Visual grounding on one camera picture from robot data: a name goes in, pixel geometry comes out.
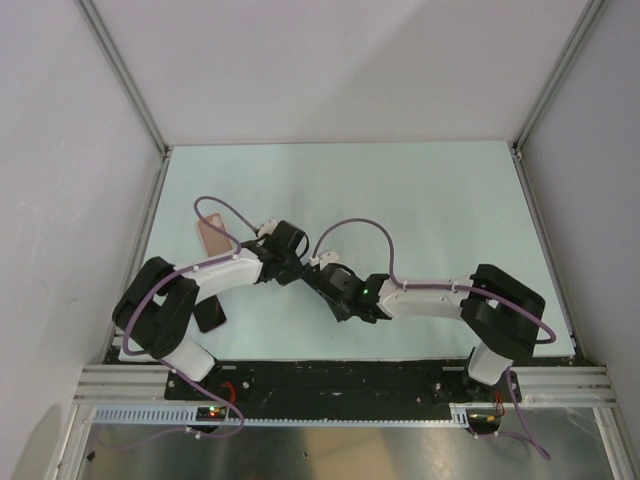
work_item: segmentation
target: white wall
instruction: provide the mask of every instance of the white wall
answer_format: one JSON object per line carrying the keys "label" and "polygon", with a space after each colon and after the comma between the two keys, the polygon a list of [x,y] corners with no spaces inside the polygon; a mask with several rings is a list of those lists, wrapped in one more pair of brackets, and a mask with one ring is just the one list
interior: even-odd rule
{"label": "white wall", "polygon": [[2,2],[0,65],[0,478],[36,479],[158,157],[73,0]]}
{"label": "white wall", "polygon": [[640,3],[611,2],[524,158],[579,338],[640,448]]}
{"label": "white wall", "polygon": [[587,0],[96,0],[171,144],[513,140]]}

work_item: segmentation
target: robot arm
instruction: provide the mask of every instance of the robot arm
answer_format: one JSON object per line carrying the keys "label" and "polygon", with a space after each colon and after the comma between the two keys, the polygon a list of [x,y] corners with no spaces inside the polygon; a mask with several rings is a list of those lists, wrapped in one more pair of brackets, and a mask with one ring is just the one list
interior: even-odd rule
{"label": "robot arm", "polygon": [[[445,317],[465,322],[480,337],[466,366],[470,386],[493,386],[514,361],[533,356],[539,327],[505,305],[478,291],[490,292],[540,318],[545,301],[540,295],[493,265],[480,265],[465,277],[407,282],[400,287],[387,274],[366,280],[327,252],[307,267],[304,281],[329,304],[336,319],[353,316],[365,322],[404,316]],[[419,284],[421,288],[411,288]]]}
{"label": "robot arm", "polygon": [[[158,291],[164,301],[151,301],[135,320],[131,338],[157,360],[163,360],[200,381],[215,365],[214,357],[186,335],[195,318],[207,332],[221,321],[217,295],[242,285],[276,280],[286,285],[301,277],[303,265],[296,250],[305,233],[294,225],[269,221],[258,232],[259,239],[242,244],[237,255],[209,266],[194,266]],[[125,330],[144,297],[168,275],[180,270],[160,257],[148,260],[113,312],[113,321]]]}

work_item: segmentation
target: light blue table surface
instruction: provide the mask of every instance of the light blue table surface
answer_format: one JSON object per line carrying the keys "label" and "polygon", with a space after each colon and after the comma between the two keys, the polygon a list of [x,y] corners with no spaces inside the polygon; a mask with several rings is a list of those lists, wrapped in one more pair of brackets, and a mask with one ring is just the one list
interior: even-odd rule
{"label": "light blue table surface", "polygon": [[[256,225],[288,220],[308,233],[312,246],[339,220],[375,219],[391,232],[402,277],[451,278],[493,263],[547,301],[543,319],[558,341],[538,346],[536,355],[574,353],[505,142],[176,147],[147,258],[204,258],[193,212],[201,195],[223,198]],[[210,202],[203,210],[222,213],[241,240],[252,238],[224,207]],[[387,271],[387,244],[373,227],[342,227],[325,249],[337,251],[361,278]],[[478,343],[464,323],[448,319],[337,323],[301,281],[241,287],[220,301],[228,322],[206,335],[190,325],[189,333],[221,359],[466,357]]]}

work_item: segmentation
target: black mounting plate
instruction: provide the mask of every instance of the black mounting plate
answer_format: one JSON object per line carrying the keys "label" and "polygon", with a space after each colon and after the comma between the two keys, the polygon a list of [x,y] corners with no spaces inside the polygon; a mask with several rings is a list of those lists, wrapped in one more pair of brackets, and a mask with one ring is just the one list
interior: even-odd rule
{"label": "black mounting plate", "polygon": [[[498,384],[502,399],[511,402],[510,383]],[[449,420],[449,403],[492,403],[495,390],[474,392],[463,385],[463,366],[447,361],[219,361],[200,384],[230,398],[222,386],[236,390],[237,407],[245,417],[271,420],[420,421]],[[166,400],[207,399],[178,375],[170,373]]]}

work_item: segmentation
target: red wire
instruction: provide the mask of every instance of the red wire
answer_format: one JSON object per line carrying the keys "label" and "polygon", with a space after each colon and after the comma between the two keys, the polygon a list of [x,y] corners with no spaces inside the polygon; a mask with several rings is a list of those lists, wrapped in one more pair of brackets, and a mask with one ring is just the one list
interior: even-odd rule
{"label": "red wire", "polygon": [[496,390],[496,413],[498,412],[498,405],[501,407],[502,409],[502,413],[500,414],[501,417],[504,417],[505,413],[507,413],[507,411],[504,408],[504,403],[502,403],[502,395],[500,394],[499,390]]}
{"label": "red wire", "polygon": [[225,387],[228,388],[231,391],[231,399],[229,400],[230,403],[236,403],[236,389],[233,388],[233,385],[231,384],[231,382],[226,381],[220,384],[221,387]]}

